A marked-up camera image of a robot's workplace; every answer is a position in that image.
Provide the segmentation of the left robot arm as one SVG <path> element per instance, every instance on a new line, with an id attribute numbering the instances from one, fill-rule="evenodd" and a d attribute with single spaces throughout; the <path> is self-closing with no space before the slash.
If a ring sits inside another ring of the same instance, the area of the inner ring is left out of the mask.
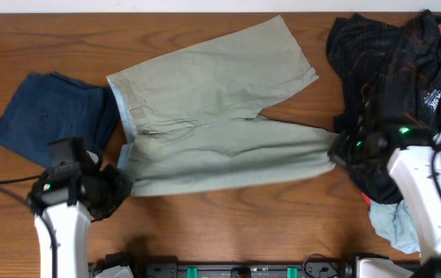
<path id="1" fill-rule="evenodd" d="M 89 264 L 92 222 L 109 218 L 130 195 L 132 181 L 120 169 L 102 171 L 81 164 L 50 168 L 33 184 L 28 205 L 34 212 L 41 277 L 132 277 L 119 256 Z"/>

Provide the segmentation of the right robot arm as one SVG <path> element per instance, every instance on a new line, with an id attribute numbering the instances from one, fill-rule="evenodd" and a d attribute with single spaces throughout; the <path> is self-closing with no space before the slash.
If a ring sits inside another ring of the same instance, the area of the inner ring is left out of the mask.
<path id="1" fill-rule="evenodd" d="M 413 272 L 377 255 L 355 255 L 341 267 L 343 277 L 441 277 L 441 163 L 439 144 L 427 129 L 389 127 L 352 141 L 339 134 L 329 158 L 348 171 L 383 162 L 416 227 L 421 266 Z"/>

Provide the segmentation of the khaki cargo shorts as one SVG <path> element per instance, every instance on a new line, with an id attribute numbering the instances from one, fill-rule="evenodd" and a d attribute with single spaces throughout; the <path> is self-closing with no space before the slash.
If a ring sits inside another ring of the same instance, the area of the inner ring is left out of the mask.
<path id="1" fill-rule="evenodd" d="M 242 188 L 331 171 L 331 132 L 261 114 L 316 79 L 279 16 L 109 75 L 127 137 L 118 165 L 133 182 L 132 195 Z"/>

